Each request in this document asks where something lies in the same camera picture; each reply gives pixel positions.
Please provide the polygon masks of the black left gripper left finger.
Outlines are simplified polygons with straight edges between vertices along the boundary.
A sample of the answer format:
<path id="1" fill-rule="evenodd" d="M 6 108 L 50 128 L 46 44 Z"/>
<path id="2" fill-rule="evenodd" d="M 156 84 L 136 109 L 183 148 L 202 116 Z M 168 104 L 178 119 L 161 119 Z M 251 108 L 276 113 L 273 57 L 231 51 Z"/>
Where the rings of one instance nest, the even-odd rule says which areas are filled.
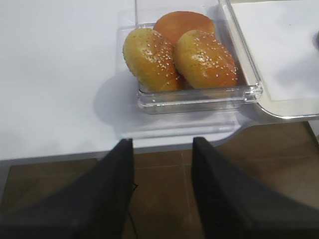
<path id="1" fill-rule="evenodd" d="M 132 139 L 77 180 L 0 218 L 2 239 L 120 239 L 134 185 Z"/>

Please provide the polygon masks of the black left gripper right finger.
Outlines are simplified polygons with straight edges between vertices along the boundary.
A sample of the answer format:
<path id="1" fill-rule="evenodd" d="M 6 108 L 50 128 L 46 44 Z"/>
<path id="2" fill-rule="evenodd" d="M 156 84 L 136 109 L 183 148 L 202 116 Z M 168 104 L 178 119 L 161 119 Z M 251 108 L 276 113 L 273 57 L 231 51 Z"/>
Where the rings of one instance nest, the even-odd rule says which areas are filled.
<path id="1" fill-rule="evenodd" d="M 192 144 L 191 180 L 207 239 L 317 239 L 319 212 L 265 187 L 204 137 Z"/>

